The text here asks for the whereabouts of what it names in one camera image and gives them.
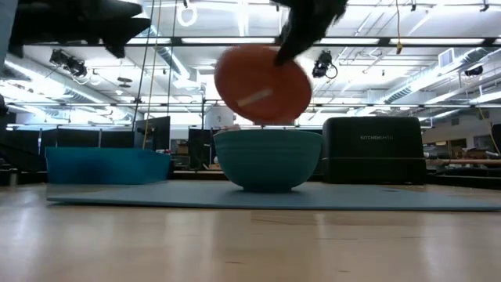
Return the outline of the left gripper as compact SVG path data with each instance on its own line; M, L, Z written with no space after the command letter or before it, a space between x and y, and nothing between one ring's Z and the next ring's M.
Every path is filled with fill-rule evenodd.
M34 43L102 39L108 52L124 58L125 45L151 25L149 18L130 18L141 12L140 4L123 0L19 0L8 53L22 56Z

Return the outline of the black monitor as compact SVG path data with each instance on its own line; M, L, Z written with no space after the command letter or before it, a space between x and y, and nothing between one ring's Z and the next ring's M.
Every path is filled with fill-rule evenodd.
M156 117L134 123L134 147L145 150L170 148L170 117Z

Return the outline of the black toaster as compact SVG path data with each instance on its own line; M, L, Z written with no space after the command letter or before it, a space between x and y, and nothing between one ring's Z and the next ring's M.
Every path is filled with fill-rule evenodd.
M323 124L323 174L335 184L424 183L415 117L332 117Z

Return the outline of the blue plastic bin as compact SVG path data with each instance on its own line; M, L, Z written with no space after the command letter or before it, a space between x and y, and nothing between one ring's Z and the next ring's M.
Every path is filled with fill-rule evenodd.
M142 185L168 178L171 156L137 148L49 147L51 184Z

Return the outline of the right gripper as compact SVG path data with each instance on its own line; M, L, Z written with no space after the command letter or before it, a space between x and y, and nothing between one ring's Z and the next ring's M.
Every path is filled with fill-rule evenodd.
M330 25L346 11L348 0L273 0L290 9L279 36L275 65L284 65L326 36Z

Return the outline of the black room divider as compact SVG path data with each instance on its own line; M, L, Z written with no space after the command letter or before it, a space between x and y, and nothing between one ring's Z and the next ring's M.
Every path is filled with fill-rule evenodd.
M112 131L102 128L22 130L7 127L0 129L0 143L43 155L47 147L129 148L134 146L134 133L131 130Z

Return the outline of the blue placemat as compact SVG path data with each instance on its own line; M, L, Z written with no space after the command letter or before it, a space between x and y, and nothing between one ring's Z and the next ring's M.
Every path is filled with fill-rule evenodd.
M287 193L254 193L228 181L167 181L146 185L47 186L48 201L166 208L332 211L501 212L501 204L443 193L375 185L305 183Z

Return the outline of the teal bowl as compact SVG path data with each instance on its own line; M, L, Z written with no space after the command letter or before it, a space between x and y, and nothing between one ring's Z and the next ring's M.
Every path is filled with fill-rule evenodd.
M214 135L218 163L225 176L244 190L283 192L314 173L323 146L315 132L251 129Z

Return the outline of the orange plate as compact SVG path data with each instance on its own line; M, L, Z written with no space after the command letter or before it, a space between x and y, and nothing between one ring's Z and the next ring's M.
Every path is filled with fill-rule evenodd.
M312 87L291 60L276 66L277 51L265 45L240 45L219 57L214 85L227 107L261 125L291 123L308 107Z

